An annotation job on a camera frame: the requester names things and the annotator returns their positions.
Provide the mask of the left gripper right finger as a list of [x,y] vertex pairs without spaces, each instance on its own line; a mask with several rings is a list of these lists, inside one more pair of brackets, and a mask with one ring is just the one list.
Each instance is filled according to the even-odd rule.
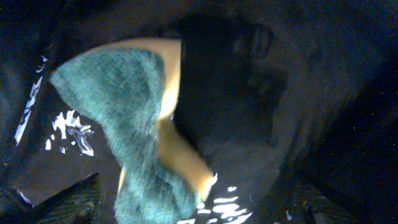
[[280,223],[360,224],[350,198],[326,183],[291,169],[283,170]]

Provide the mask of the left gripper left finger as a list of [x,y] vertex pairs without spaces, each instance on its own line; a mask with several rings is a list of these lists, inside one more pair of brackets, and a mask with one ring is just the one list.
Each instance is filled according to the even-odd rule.
[[62,190],[34,208],[32,223],[99,223],[103,184],[99,173]]

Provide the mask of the green yellow sponge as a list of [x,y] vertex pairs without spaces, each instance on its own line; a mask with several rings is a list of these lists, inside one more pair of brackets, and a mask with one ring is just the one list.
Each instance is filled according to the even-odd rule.
[[180,40],[125,40],[77,55],[50,76],[69,107],[101,126],[121,166],[118,223],[188,219],[216,182],[172,120],[181,57]]

